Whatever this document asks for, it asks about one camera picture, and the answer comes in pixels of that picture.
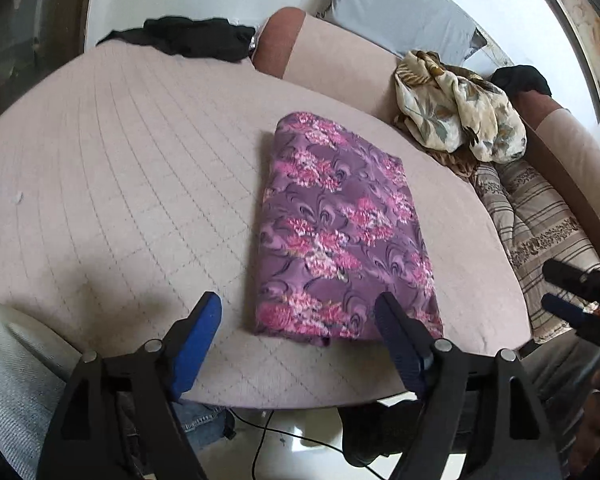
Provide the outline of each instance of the wire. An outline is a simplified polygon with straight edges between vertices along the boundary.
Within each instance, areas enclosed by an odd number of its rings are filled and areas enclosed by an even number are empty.
[[[293,433],[289,433],[288,431],[274,430],[273,428],[270,428],[269,422],[271,421],[271,417],[273,416],[273,413],[275,412],[275,410],[273,410],[271,412],[271,414],[269,415],[269,418],[267,419],[267,422],[265,423],[264,426],[260,426],[259,424],[253,424],[252,422],[249,422],[248,420],[244,420],[240,415],[235,413],[234,410],[232,410],[232,409],[229,409],[229,411],[233,414],[233,416],[235,418],[237,418],[241,422],[248,424],[249,426],[253,426],[254,428],[258,428],[259,430],[263,430],[262,431],[262,439],[260,440],[260,445],[258,446],[256,455],[253,458],[253,464],[251,465],[251,480],[256,480],[256,477],[255,477],[256,460],[258,459],[258,455],[260,453],[260,448],[262,448],[262,443],[264,442],[264,436],[267,433],[267,431],[272,431],[273,433],[279,433],[279,434],[283,434],[286,436],[292,436],[294,438],[299,438],[300,440],[306,440],[307,442],[313,442],[314,444],[319,444],[320,446],[324,446],[324,447],[328,447],[329,449],[333,449],[334,451],[337,451],[342,456],[344,456],[344,452],[341,449],[339,449],[335,446],[332,446],[331,444],[327,444],[326,442],[321,442],[320,440],[315,440],[313,438],[308,438],[306,436],[300,436],[300,435],[296,435]],[[368,465],[365,465],[365,469],[367,469],[370,473],[375,475],[376,478],[379,478],[380,480],[386,480],[383,476],[380,476],[377,472],[375,472],[373,469],[371,469]]]
[[[262,444],[264,444],[264,438],[267,436],[267,430],[269,429],[269,423],[271,422],[271,417],[276,412],[276,410],[271,410],[269,413],[269,418],[267,419],[264,427],[262,428],[262,438],[260,439],[260,443],[258,444],[258,449],[256,450],[256,454],[253,457],[253,462],[251,463],[251,480],[256,480],[256,462],[258,461],[258,457],[260,455],[260,450],[262,449]]]

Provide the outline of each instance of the metal screw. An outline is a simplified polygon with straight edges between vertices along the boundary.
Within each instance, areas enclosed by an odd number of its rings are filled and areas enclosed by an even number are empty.
[[[451,349],[454,347],[451,344],[451,341],[448,339],[436,339],[436,342],[433,343],[433,346],[436,347],[437,350],[441,352],[451,352]]]
[[[159,339],[151,339],[144,343],[144,350],[149,353],[159,352],[161,348],[162,341],[160,341]]]
[[[82,354],[82,362],[83,363],[93,363],[98,357],[98,354],[93,350],[87,350],[84,354]]]
[[[508,348],[500,351],[500,357],[502,357],[505,361],[509,361],[510,363],[517,359],[516,353]]]

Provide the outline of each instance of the sofa armrest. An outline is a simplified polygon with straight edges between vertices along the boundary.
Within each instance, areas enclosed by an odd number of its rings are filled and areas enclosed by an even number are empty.
[[[523,92],[513,101],[526,123],[526,160],[560,193],[600,257],[600,145],[550,97]]]
[[[389,124],[400,111],[393,78],[399,61],[376,44],[294,7],[269,18],[253,54],[260,72]]]

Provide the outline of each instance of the folded purple floral fabric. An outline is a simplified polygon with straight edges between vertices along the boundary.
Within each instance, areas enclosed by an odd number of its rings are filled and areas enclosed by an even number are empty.
[[[256,330],[318,345],[378,339],[392,292],[442,337],[433,273],[402,162],[308,112],[276,129],[260,228]]]

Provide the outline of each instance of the crumpled floral cloth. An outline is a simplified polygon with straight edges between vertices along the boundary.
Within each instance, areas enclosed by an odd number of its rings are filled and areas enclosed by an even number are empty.
[[[453,153],[467,144],[477,160],[507,164],[526,150],[526,130],[507,95],[435,52],[412,50],[395,70],[400,123],[425,148]]]
[[[276,129],[260,228],[256,331],[327,345],[379,339],[392,292],[442,336],[433,272],[402,162],[308,112]]]

